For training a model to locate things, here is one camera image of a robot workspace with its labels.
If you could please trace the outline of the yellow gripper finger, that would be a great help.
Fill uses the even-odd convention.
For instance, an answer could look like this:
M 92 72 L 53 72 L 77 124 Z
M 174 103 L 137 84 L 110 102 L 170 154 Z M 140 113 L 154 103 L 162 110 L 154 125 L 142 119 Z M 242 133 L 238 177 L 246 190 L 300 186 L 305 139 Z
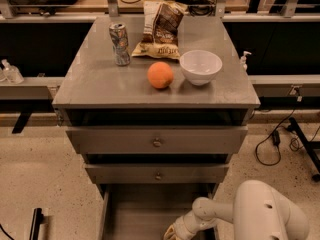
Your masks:
M 163 240 L 178 240 L 174 226 L 170 225 L 164 233 Z

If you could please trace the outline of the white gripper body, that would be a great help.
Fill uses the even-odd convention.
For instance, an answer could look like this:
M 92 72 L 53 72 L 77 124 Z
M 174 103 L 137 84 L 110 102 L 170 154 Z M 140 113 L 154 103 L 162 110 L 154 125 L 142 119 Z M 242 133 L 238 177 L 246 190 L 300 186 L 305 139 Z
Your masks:
M 202 222 L 194 213 L 187 213 L 173 223 L 175 235 L 180 240 L 191 240 L 201 229 Z

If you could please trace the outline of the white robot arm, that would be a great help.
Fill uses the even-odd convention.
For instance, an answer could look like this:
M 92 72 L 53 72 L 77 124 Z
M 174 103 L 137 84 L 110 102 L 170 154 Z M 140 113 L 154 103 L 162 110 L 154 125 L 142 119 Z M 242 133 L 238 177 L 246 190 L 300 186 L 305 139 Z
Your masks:
M 309 235 L 300 207 L 270 185 L 248 180 L 239 185 L 232 203 L 197 198 L 192 209 L 168 227 L 163 240 L 192 240 L 218 219 L 233 224 L 234 240 L 306 240 Z

